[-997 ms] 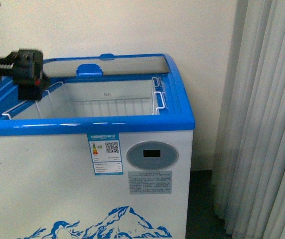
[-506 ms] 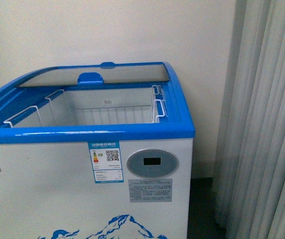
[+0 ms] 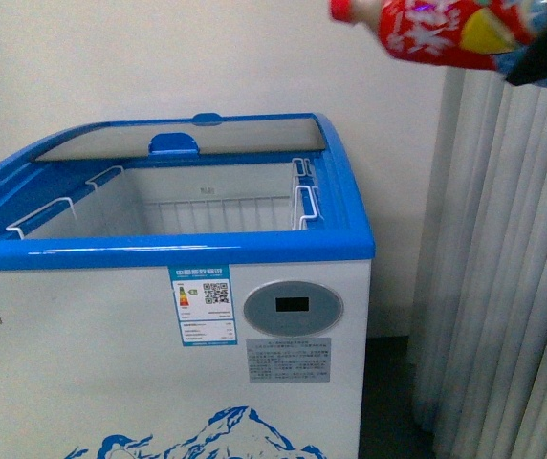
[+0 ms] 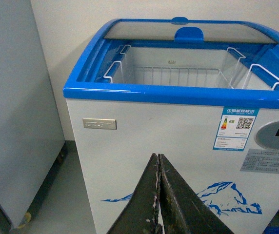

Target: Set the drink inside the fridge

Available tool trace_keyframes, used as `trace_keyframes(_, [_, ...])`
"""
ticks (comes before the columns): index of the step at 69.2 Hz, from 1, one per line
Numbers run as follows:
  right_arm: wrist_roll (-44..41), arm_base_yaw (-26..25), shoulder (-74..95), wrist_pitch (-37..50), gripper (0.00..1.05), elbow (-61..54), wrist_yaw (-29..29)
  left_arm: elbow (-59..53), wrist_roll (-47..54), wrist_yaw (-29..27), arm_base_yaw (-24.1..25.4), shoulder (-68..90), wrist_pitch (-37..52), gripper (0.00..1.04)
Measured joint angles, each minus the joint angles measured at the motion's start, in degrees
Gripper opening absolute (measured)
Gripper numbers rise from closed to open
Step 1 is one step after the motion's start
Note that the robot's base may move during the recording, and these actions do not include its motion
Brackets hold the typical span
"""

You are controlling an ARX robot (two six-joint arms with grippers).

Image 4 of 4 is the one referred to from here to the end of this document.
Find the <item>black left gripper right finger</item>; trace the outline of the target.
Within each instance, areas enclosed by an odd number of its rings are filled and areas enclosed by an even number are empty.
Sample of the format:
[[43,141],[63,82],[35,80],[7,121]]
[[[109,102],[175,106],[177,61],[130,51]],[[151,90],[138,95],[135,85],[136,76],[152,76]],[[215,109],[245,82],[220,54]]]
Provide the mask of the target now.
[[159,203],[166,234],[231,234],[165,155],[159,155]]

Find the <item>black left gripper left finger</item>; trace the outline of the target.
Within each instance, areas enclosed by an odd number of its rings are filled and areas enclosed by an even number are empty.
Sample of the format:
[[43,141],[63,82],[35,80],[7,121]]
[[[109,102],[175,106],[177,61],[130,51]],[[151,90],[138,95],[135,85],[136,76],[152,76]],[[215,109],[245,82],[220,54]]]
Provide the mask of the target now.
[[159,233],[159,157],[152,154],[133,195],[109,234]]

